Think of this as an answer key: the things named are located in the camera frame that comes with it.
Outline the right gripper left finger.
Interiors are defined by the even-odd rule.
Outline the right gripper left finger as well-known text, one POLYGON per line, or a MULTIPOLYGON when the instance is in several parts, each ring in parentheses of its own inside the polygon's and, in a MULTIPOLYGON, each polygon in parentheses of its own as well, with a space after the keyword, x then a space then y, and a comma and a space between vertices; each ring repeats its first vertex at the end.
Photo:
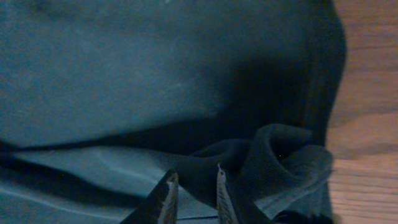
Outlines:
POLYGON ((120 224, 176 224, 178 174, 169 170, 142 204, 120 224))

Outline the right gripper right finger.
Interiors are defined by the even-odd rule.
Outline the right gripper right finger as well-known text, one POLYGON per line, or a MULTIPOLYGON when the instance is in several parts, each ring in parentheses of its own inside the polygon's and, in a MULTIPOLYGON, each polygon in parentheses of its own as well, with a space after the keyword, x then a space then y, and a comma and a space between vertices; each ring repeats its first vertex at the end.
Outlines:
POLYGON ((219 164, 216 193, 219 224, 272 224, 219 164))

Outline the black polo shirt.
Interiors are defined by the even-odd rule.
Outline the black polo shirt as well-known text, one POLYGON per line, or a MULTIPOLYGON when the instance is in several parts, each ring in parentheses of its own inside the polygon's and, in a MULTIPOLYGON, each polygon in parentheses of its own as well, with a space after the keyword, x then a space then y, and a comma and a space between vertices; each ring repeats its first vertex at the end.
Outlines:
POLYGON ((331 0, 1 1, 1 222, 121 223, 169 170, 219 223, 218 164, 272 223, 331 223, 331 0))

